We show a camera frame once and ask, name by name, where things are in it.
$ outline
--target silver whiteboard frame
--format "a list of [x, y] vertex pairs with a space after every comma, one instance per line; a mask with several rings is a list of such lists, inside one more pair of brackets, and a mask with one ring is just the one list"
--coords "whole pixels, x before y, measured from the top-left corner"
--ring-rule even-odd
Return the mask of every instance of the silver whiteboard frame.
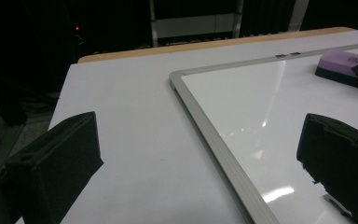
[[[339, 50], [358, 49], [357, 45], [349, 45], [338, 48]], [[185, 82], [182, 80], [183, 76], [196, 75], [198, 73], [211, 72], [215, 70], [222, 70], [234, 67], [241, 67], [259, 63], [272, 63], [278, 61], [292, 60], [297, 58], [304, 58], [309, 56], [324, 54], [329, 49], [318, 49], [306, 52], [295, 52], [286, 55], [276, 55], [267, 58], [255, 59], [251, 61], [243, 61], [237, 63], [224, 63], [207, 67], [193, 68], [180, 70], [170, 73], [170, 84], [177, 95], [183, 101], [189, 115], [196, 123], [205, 142], [217, 158], [221, 168], [226, 173], [226, 176], [235, 189], [240, 198], [244, 208], [251, 216], [254, 223], [257, 224], [279, 224], [280, 222], [275, 217], [269, 206], [264, 202], [255, 185], [250, 180], [249, 176], [241, 168], [239, 162], [235, 159], [231, 150], [228, 148], [223, 138], [212, 125], [197, 100], [194, 98]]]

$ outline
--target white table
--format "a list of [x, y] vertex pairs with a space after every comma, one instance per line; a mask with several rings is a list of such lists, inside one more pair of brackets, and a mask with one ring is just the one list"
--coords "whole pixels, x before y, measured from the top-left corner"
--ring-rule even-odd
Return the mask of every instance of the white table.
[[103, 167], [62, 223], [245, 223], [169, 73], [358, 43], [358, 31], [73, 64], [50, 128], [95, 111]]

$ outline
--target wooden table edge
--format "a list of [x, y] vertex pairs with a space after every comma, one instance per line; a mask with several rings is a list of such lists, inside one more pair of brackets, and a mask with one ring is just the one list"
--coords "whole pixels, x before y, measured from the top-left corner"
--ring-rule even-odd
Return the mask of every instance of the wooden table edge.
[[217, 47], [224, 47], [230, 45], [239, 45], [239, 44], [279, 40], [279, 39], [299, 38], [299, 37], [306, 37], [306, 36], [313, 36], [313, 35], [329, 35], [335, 33], [348, 32], [348, 31], [353, 31], [353, 29], [348, 27], [332, 27], [332, 28], [324, 28], [318, 30], [288, 32], [288, 33], [281, 33], [276, 35], [259, 35], [259, 36], [252, 36], [252, 37], [183, 44], [183, 45], [175, 45], [175, 46], [168, 46], [168, 47], [134, 49], [134, 50], [127, 50], [127, 51], [120, 51], [120, 52], [87, 55], [80, 58], [78, 60], [78, 63], [90, 63], [90, 62], [98, 62], [98, 61], [111, 60], [111, 59], [130, 58], [130, 57], [154, 55], [154, 54], [161, 54], [161, 53], [193, 50], [193, 49], [217, 48]]

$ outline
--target whiteboard eraser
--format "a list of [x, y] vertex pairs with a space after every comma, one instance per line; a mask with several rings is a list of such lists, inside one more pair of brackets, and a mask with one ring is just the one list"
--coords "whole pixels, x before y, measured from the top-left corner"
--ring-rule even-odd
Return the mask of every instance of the whiteboard eraser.
[[358, 76], [352, 69], [357, 65], [358, 54], [330, 49], [321, 57], [315, 75], [358, 88]]

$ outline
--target whiteboard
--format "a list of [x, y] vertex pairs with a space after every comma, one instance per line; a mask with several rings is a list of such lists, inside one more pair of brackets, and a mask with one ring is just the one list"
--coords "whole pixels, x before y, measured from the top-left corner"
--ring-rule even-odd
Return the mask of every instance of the whiteboard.
[[351, 223], [296, 160], [307, 113], [358, 129], [358, 89], [314, 75], [325, 51], [170, 75], [255, 223]]

